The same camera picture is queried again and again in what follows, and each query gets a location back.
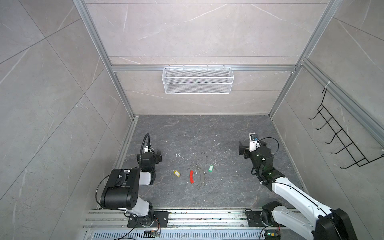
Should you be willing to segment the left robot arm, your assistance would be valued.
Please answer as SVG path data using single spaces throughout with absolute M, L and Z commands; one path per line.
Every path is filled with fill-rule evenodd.
M 98 204 L 108 210 L 118 210 L 129 213 L 140 219 L 154 220 L 153 205 L 139 197 L 139 187 L 153 185 L 156 179 L 156 165 L 162 161 L 161 151 L 148 151 L 137 155 L 141 161 L 140 170 L 113 169 L 107 177 L 106 186 Z

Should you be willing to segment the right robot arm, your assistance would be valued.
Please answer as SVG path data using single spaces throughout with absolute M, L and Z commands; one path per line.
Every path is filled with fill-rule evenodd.
M 307 240 L 355 240 L 349 215 L 320 203 L 295 186 L 273 166 L 274 154 L 264 140 L 250 135 L 249 145 L 239 145 L 239 154 L 250 159 L 251 174 L 261 185 L 284 198 L 299 213 L 294 213 L 277 201 L 263 206 L 261 221 L 264 226 L 283 225 Z

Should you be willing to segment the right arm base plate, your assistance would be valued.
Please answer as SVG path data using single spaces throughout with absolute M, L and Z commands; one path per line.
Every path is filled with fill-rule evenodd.
M 244 213 L 249 227 L 281 226 L 273 220 L 272 215 L 270 215 L 267 211 L 245 209 Z

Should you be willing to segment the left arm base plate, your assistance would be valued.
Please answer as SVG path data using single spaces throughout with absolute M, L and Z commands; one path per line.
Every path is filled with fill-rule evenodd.
M 168 226 L 170 212 L 155 211 L 145 217 L 129 216 L 128 228 L 166 228 Z

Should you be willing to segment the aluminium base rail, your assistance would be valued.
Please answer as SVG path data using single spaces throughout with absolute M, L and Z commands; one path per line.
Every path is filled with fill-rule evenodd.
M 261 209 L 157 209 L 155 218 L 160 222 L 160 229 L 261 229 Z M 137 218 L 121 211 L 90 210 L 80 221 L 83 230 L 125 230 L 136 226 Z

